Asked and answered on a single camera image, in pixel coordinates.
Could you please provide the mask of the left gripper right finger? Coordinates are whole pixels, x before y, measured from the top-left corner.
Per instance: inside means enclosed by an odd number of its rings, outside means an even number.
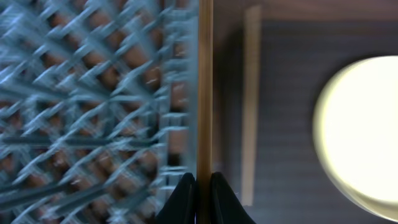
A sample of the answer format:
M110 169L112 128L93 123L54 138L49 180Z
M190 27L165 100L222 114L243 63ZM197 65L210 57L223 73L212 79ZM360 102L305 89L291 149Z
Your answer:
M211 224L256 224L220 172L211 175L210 220Z

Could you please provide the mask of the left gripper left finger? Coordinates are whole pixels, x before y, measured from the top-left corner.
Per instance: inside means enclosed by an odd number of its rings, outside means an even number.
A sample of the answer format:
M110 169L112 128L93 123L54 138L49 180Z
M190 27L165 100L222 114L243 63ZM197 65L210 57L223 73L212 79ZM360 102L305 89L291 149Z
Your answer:
M197 183L185 173L164 207L155 217L155 224L194 224L197 208Z

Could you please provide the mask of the white small bowl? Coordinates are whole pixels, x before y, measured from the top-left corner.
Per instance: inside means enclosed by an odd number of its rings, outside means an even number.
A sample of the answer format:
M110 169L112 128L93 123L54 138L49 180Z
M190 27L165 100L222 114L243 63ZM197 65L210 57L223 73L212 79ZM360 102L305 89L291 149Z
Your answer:
M313 145L333 185L363 210L397 221L397 56L335 72L313 107Z

